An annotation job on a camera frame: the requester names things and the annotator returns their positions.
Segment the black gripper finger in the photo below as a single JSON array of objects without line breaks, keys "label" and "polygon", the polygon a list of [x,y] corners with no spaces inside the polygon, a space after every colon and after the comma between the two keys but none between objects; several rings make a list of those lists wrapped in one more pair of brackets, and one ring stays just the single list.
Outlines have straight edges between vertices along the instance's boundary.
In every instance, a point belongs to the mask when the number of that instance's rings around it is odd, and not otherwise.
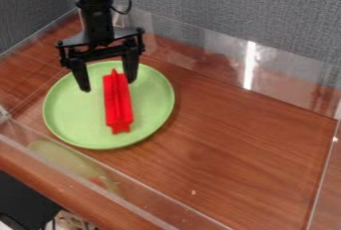
[{"label": "black gripper finger", "polygon": [[91,91],[91,84],[85,63],[81,60],[72,60],[70,70],[80,90],[88,93]]},{"label": "black gripper finger", "polygon": [[136,50],[128,50],[123,56],[123,69],[128,83],[131,84],[137,78],[139,71],[139,57]]}]

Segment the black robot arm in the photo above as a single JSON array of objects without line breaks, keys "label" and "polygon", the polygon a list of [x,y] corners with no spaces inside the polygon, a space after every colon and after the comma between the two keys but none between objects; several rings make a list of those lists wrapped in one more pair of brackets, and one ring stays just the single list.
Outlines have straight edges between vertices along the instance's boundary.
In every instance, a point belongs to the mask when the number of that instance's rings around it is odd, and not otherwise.
[{"label": "black robot arm", "polygon": [[91,91],[86,63],[120,57],[128,83],[137,78],[140,54],[145,50],[143,34],[137,28],[115,28],[112,12],[127,15],[132,0],[77,0],[82,31],[56,43],[60,65],[72,71],[78,88]]}]

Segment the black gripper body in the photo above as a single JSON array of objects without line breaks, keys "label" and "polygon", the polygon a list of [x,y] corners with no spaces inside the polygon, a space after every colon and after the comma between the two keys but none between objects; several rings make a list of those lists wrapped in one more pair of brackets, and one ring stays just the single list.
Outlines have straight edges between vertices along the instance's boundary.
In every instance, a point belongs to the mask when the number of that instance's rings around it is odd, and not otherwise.
[{"label": "black gripper body", "polygon": [[115,38],[104,42],[91,42],[84,31],[74,36],[60,40],[56,44],[58,50],[60,65],[70,67],[70,61],[80,59],[93,62],[113,57],[123,57],[128,50],[136,50],[141,54],[145,50],[143,35],[145,30],[137,28],[116,28]]}]

